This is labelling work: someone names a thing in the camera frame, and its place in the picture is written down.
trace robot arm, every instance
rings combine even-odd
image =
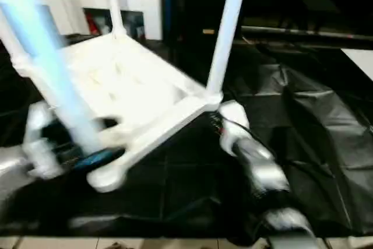
[[[318,248],[307,218],[293,204],[289,183],[272,153],[249,130],[244,108],[222,104],[221,147],[237,158],[250,188],[250,212],[260,217],[256,232],[268,236],[272,248]]]

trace black plastic sheet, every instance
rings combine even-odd
[[[185,53],[178,67],[204,79],[211,53]],[[253,131],[276,152],[317,236],[373,233],[372,86],[340,50],[232,50],[225,99],[244,105]],[[98,194],[76,174],[14,190],[0,199],[0,233],[248,244],[255,229],[245,219],[257,217],[243,203],[242,178],[204,114],[131,168],[114,192]]]

